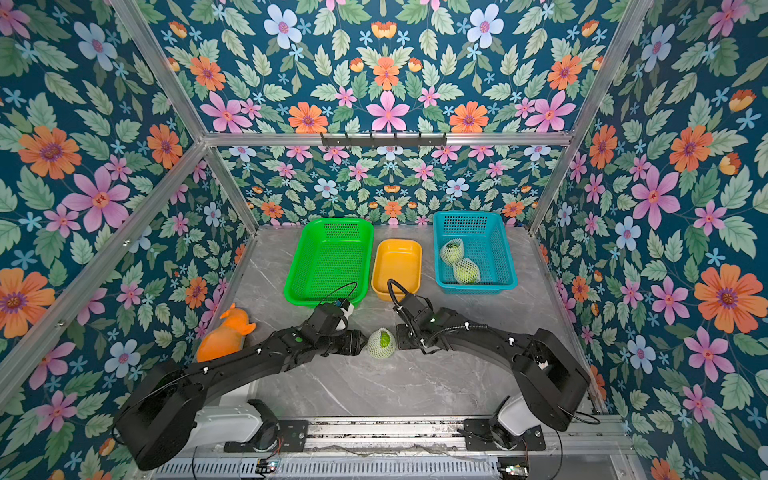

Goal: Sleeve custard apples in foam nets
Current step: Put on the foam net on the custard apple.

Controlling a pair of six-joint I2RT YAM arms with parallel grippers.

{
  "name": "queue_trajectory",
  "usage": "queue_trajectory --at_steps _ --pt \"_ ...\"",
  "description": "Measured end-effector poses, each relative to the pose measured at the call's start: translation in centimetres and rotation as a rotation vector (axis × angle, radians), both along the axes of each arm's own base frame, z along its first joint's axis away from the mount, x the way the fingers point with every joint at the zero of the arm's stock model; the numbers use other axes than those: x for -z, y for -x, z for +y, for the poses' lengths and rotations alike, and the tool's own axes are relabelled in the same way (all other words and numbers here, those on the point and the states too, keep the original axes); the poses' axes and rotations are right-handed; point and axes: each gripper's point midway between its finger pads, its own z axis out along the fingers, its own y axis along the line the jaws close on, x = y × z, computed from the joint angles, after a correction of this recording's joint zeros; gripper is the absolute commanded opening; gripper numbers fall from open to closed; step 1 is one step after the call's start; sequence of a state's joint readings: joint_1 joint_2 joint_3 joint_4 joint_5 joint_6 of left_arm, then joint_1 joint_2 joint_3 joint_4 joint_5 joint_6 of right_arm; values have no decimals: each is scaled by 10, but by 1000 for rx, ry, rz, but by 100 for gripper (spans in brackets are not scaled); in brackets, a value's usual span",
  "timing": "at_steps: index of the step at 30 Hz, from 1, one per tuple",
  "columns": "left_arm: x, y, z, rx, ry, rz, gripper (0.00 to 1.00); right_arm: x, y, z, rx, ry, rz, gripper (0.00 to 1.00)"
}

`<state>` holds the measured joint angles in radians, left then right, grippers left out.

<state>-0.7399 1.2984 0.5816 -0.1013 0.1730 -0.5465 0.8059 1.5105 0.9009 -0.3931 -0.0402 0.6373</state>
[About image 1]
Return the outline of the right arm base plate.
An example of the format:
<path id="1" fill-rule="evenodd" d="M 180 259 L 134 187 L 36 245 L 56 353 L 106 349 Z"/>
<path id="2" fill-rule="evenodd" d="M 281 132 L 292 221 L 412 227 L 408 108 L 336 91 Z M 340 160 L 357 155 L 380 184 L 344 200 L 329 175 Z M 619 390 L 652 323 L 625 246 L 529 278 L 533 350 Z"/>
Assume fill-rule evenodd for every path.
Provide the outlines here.
<path id="1" fill-rule="evenodd" d="M 521 436 L 507 432 L 490 418 L 467 418 L 457 429 L 468 451 L 540 452 L 547 446 L 540 427 L 527 430 Z"/>

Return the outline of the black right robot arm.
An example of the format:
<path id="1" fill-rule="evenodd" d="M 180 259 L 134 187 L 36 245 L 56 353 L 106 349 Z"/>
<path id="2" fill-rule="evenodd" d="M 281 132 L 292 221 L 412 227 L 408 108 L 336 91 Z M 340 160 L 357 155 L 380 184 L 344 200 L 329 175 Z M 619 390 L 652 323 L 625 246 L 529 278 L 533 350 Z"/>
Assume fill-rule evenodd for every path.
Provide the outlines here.
<path id="1" fill-rule="evenodd" d="M 589 374 L 551 331 L 533 334 L 503 331 L 473 321 L 456 310 L 435 310 L 425 297 L 390 284 L 393 310 L 408 349 L 425 355 L 466 353 L 509 371 L 519 393 L 506 398 L 492 415 L 489 429 L 497 444 L 513 443 L 545 425 L 566 431 L 590 386 Z"/>

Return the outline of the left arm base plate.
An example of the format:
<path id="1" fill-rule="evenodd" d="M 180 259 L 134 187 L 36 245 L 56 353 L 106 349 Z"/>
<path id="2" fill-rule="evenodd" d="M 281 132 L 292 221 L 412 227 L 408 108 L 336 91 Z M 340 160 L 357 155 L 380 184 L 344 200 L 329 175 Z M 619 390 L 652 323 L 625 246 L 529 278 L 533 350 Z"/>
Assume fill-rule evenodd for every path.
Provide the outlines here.
<path id="1" fill-rule="evenodd" d="M 308 439 L 309 422 L 306 420 L 277 420 L 262 425 L 256 434 L 240 443 L 246 452 L 276 453 L 303 452 Z"/>

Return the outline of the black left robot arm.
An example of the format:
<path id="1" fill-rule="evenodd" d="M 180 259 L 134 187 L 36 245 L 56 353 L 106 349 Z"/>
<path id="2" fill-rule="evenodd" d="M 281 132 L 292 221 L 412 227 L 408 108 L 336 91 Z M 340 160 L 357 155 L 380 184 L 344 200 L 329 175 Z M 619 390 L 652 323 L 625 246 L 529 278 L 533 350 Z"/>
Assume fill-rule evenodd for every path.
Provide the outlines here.
<path id="1" fill-rule="evenodd" d="M 357 356 L 366 343 L 362 331 L 348 327 L 341 308 L 321 304 L 301 325 L 276 330 L 239 352 L 186 366 L 174 360 L 155 365 L 121 406 L 113 432 L 139 469 L 155 469 L 182 451 L 208 402 L 317 356 Z"/>

